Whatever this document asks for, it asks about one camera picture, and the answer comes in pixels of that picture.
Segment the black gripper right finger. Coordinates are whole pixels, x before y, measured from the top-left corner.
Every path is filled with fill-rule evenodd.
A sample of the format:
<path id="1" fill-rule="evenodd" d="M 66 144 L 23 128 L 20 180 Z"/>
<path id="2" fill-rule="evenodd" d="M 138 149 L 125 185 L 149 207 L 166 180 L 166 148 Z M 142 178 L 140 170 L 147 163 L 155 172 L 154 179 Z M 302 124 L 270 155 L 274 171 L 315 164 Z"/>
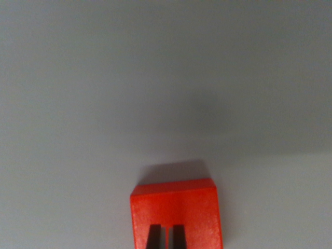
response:
<path id="1" fill-rule="evenodd" d="M 174 225 L 169 230 L 169 249 L 186 249 L 186 235 L 184 225 Z"/>

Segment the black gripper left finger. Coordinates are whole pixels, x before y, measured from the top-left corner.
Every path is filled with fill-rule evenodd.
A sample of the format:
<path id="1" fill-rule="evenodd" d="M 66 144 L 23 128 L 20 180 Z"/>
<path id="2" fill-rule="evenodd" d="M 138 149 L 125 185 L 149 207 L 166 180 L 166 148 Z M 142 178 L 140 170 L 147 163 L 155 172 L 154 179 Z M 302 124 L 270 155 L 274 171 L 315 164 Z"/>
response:
<path id="1" fill-rule="evenodd" d="M 146 249 L 166 249 L 166 230 L 160 224 L 150 225 Z"/>

